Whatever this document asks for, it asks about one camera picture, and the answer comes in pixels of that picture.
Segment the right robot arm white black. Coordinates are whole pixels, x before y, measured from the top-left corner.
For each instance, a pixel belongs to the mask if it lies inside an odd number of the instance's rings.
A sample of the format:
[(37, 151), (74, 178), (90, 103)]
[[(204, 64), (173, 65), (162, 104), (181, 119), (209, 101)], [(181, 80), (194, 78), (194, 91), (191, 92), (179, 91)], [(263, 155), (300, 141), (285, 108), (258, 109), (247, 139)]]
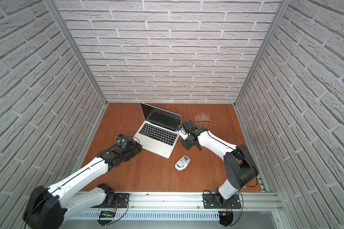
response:
[(215, 136), (207, 128), (198, 128), (192, 120), (182, 123), (178, 131), (186, 150), (193, 146), (197, 146), (198, 149), (205, 147), (224, 161), (226, 180), (216, 191), (217, 200), (221, 203), (238, 194), (259, 175), (256, 163), (245, 145), (230, 144)]

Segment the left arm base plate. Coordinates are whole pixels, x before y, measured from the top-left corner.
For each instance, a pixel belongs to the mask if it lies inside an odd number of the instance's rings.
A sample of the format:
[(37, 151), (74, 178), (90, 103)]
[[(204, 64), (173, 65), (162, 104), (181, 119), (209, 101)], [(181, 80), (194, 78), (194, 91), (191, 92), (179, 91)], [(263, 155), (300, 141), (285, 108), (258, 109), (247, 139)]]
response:
[(130, 193), (115, 193), (106, 197), (104, 202), (100, 205), (93, 206), (92, 208), (115, 208), (126, 209), (128, 207), (128, 200)]

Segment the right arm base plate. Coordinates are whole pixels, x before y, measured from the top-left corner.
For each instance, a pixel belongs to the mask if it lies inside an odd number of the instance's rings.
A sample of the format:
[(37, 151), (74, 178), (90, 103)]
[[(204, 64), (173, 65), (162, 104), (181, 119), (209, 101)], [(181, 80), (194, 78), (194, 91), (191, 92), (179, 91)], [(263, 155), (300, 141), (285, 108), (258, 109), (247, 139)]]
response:
[(238, 194), (231, 196), (229, 199), (224, 199), (219, 194), (204, 193), (203, 194), (204, 209), (241, 209), (241, 200)]

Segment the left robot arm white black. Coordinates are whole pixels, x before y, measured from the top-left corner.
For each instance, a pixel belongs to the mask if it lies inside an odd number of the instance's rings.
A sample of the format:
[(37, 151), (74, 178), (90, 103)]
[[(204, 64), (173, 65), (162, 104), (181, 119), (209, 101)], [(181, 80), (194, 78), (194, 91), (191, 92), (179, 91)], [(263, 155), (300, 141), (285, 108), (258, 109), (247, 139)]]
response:
[(58, 229), (72, 216), (91, 207), (104, 205), (117, 208), (115, 191), (105, 183), (81, 195), (78, 192), (141, 151), (142, 145), (136, 137), (120, 134), (116, 144), (100, 152), (78, 171), (47, 188), (38, 186), (32, 191), (24, 211), (25, 226), (31, 229)]

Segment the white wireless mouse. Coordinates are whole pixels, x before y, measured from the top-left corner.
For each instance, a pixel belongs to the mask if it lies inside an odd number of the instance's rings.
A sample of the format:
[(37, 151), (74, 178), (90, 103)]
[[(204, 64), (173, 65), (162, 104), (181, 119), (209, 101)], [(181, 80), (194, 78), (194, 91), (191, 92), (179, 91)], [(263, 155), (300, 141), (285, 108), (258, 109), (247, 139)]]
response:
[(175, 164), (175, 168), (178, 171), (183, 171), (184, 169), (186, 169), (188, 167), (188, 165), (190, 164), (191, 159), (189, 156), (183, 156), (182, 158), (180, 158), (176, 164)]

